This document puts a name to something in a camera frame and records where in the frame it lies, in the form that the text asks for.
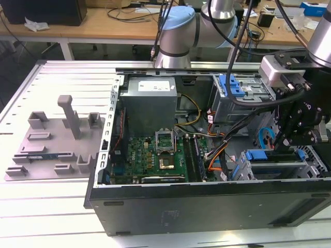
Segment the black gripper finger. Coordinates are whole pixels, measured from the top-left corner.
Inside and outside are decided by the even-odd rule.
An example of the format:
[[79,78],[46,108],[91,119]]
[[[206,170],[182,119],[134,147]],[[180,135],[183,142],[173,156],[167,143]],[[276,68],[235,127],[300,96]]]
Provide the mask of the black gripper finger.
[[285,129],[283,137],[283,151],[288,151],[291,146],[314,145],[320,141],[320,134],[316,129]]
[[285,152],[292,144],[292,136],[298,124],[298,119],[302,114],[298,103],[287,103],[280,105],[277,108],[277,127],[278,134],[276,136],[274,146],[275,152]]

